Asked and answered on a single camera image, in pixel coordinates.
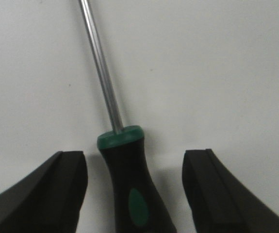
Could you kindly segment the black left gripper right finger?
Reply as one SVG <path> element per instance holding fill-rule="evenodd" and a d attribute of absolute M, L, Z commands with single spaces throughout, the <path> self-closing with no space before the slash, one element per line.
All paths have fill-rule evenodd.
<path fill-rule="evenodd" d="M 211 149 L 185 152 L 182 184 L 198 233 L 279 233 L 279 216 Z"/>

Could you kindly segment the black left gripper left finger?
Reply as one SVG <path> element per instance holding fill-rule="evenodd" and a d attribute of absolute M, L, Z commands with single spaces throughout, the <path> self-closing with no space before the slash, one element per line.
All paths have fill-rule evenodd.
<path fill-rule="evenodd" d="M 82 151 L 59 151 L 0 194 L 0 233 L 74 233 L 88 184 Z"/>

